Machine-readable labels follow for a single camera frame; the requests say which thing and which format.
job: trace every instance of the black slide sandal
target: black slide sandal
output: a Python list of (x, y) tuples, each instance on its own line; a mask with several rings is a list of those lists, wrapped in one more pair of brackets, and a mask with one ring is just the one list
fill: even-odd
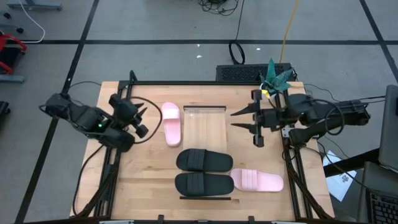
[(228, 175), (185, 173), (175, 177), (175, 188), (187, 197), (226, 195), (234, 190), (234, 180)]
[(227, 172), (233, 164), (230, 155), (206, 149), (186, 149), (177, 157), (177, 167), (185, 171)]

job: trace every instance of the slide sandal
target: slide sandal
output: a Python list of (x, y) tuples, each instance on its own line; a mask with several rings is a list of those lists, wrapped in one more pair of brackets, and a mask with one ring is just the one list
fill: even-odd
[(228, 175), (184, 173), (175, 177), (175, 188), (187, 197), (226, 195), (234, 190), (234, 180)]
[(233, 169), (231, 177), (235, 187), (243, 191), (278, 192), (284, 188), (284, 181), (280, 176), (257, 170)]
[(162, 106), (164, 134), (166, 143), (178, 146), (181, 142), (181, 120), (180, 109), (174, 103), (166, 102)]
[(177, 157), (177, 167), (185, 171), (227, 172), (233, 164), (230, 155), (206, 149), (186, 149)]

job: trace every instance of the yellow cable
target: yellow cable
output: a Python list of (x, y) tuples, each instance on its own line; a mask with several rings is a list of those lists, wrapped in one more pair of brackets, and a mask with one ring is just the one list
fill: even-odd
[(299, 2), (300, 2), (300, 0), (296, 0), (296, 5), (294, 6), (293, 13), (292, 13), (292, 15), (291, 15), (291, 17), (290, 17), (289, 24), (288, 24), (288, 26), (287, 26), (287, 28), (286, 28), (286, 33), (285, 33), (284, 41), (283, 41), (283, 43), (282, 43), (282, 51), (280, 52), (279, 63), (282, 63), (282, 59), (283, 59), (283, 57), (284, 57), (284, 50), (285, 50), (286, 37), (287, 37), (287, 34), (289, 33), (290, 26), (292, 25), (292, 22), (293, 22), (293, 19), (294, 19), (294, 14), (296, 14), (296, 10), (297, 10), (297, 6), (299, 6)]

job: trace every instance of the pink slide sandal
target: pink slide sandal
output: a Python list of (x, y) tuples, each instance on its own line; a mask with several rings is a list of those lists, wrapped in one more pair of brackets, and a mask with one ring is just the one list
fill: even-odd
[(180, 109), (174, 103), (166, 102), (162, 106), (162, 114), (166, 142), (169, 146), (178, 146), (181, 142)]
[(233, 169), (231, 177), (235, 187), (243, 191), (278, 192), (284, 188), (284, 181), (280, 176), (257, 170)]

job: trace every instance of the white cable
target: white cable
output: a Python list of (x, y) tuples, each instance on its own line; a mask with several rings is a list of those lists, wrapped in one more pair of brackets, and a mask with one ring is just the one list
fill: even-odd
[(31, 16), (26, 12), (25, 7), (24, 7), (23, 3), (21, 2), (21, 0), (18, 0), (18, 1), (19, 1), (19, 4), (21, 5), (22, 9), (24, 10), (26, 16), (29, 19), (31, 19), (31, 21), (34, 22), (43, 31), (43, 36), (42, 36), (42, 38), (40, 38), (40, 40), (38, 40), (38, 41), (22, 41), (22, 43), (25, 43), (25, 44), (37, 44), (37, 43), (40, 43), (41, 41), (43, 41), (43, 39), (45, 37), (45, 29), (42, 26), (40, 26), (40, 24), (38, 24), (36, 21), (34, 21), (34, 19), (32, 19)]

